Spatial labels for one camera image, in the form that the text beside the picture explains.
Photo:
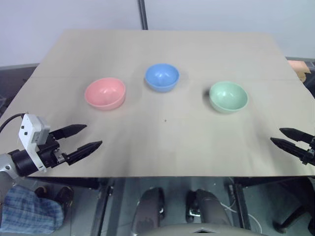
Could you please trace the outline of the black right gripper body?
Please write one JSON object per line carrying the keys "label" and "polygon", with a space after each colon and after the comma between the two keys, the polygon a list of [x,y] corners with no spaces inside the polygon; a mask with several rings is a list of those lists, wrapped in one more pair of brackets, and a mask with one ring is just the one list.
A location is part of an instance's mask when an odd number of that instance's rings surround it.
{"label": "black right gripper body", "polygon": [[315,138],[310,142],[310,149],[307,150],[306,154],[302,158],[304,165],[311,164],[315,165]]}

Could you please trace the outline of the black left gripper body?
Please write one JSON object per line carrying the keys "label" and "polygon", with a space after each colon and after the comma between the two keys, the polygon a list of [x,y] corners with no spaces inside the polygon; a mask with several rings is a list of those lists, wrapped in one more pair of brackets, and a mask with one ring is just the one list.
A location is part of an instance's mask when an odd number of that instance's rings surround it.
{"label": "black left gripper body", "polygon": [[62,138],[66,138],[64,133],[50,133],[45,144],[38,146],[37,154],[46,168],[53,168],[64,162],[68,164],[69,157],[60,150],[58,143],[58,140]]}

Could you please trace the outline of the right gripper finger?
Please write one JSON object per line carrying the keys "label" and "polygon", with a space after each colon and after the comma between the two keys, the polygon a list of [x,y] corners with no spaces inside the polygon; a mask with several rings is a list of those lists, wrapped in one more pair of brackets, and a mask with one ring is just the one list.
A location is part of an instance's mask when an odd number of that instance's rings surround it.
{"label": "right gripper finger", "polygon": [[280,128],[280,131],[288,138],[297,142],[302,141],[305,143],[311,143],[315,138],[314,135],[310,135],[294,128]]}
{"label": "right gripper finger", "polygon": [[284,150],[285,152],[288,152],[298,158],[303,158],[306,154],[307,151],[297,147],[294,143],[289,142],[284,139],[279,139],[279,138],[270,138],[270,140],[275,144],[277,147],[280,149]]}

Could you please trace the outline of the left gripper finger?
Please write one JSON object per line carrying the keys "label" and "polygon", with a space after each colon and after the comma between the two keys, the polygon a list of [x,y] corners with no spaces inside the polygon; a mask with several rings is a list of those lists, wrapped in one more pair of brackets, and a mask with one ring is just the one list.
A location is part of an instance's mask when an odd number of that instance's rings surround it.
{"label": "left gripper finger", "polygon": [[91,142],[86,145],[79,147],[76,151],[72,152],[71,154],[67,155],[67,164],[72,165],[85,157],[92,154],[96,151],[99,146],[102,144],[102,141]]}
{"label": "left gripper finger", "polygon": [[73,124],[69,125],[60,129],[57,129],[55,131],[50,132],[50,138],[52,140],[59,140],[63,138],[71,137],[80,131],[82,131],[87,126],[85,124]]}

